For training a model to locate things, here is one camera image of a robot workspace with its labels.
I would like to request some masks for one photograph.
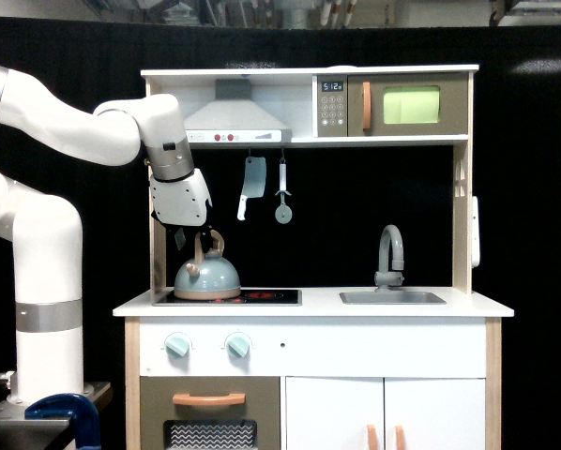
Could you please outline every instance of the cabinet handle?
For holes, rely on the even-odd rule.
[[[395,434],[397,436],[397,450],[405,450],[405,438],[403,437],[403,427],[401,425],[395,427]]]
[[[364,82],[362,84],[364,90],[364,127],[362,129],[370,129],[371,116],[372,116],[372,99],[371,99],[371,84]]]
[[[174,405],[183,406],[225,406],[245,403],[245,394],[229,394],[223,397],[192,397],[190,394],[176,394],[172,397]]]
[[[377,450],[378,448],[376,443],[376,429],[374,429],[374,425],[368,425],[368,448],[369,450]]]

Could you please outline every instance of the gray faucet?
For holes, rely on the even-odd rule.
[[[382,291],[387,286],[401,286],[402,272],[389,272],[389,247],[393,250],[391,268],[403,270],[403,241],[402,234],[395,225],[387,225],[381,234],[381,244],[378,249],[378,272],[374,274],[376,291]]]

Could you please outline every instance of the microwave handle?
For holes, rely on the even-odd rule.
[[[245,394],[229,394],[223,397],[192,397],[191,394],[176,394],[172,397],[174,405],[183,406],[226,406],[245,403]]]
[[[371,82],[362,83],[362,94],[364,96],[364,126],[362,129],[370,129],[372,117]]]

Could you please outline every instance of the control knob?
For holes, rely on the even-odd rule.
[[[190,339],[183,333],[172,333],[166,338],[164,347],[172,358],[182,358],[189,351]]]
[[[233,358],[244,358],[250,352],[251,340],[245,333],[232,333],[226,338],[224,346]]]

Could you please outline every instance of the stovetop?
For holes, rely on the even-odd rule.
[[[171,291],[154,303],[156,307],[298,307],[300,305],[301,290],[299,289],[242,289],[238,297],[217,298],[215,300],[186,300],[174,296],[174,291]]]

